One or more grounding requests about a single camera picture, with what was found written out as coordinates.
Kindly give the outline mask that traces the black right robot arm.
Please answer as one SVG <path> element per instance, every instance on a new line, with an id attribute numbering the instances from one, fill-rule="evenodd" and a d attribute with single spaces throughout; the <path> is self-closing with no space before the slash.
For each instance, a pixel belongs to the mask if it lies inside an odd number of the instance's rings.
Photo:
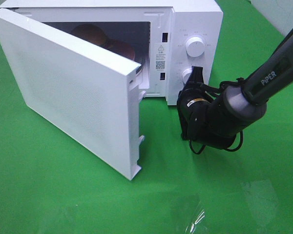
<path id="1" fill-rule="evenodd" d="M 267 101 L 293 82 L 293 28 L 269 59 L 246 79 L 204 84 L 203 68 L 194 66 L 177 99 L 181 138 L 228 152 L 241 148 L 243 130 L 262 118 Z"/>

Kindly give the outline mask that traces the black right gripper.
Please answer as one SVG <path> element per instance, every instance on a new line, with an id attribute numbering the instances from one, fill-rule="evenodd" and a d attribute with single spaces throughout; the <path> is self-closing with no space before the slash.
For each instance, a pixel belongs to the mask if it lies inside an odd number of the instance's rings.
<path id="1" fill-rule="evenodd" d="M 216 149 L 225 149 L 231 146 L 231 138 L 219 136 L 208 125 L 207 110 L 212 98 L 210 98 L 200 85 L 204 83 L 203 67 L 192 66 L 187 84 L 180 91 L 177 99 L 177 110 L 181 124 L 181 138 L 189 141 L 189 147 L 193 149 L 193 143 L 201 144 L 201 149 L 210 146 Z"/>

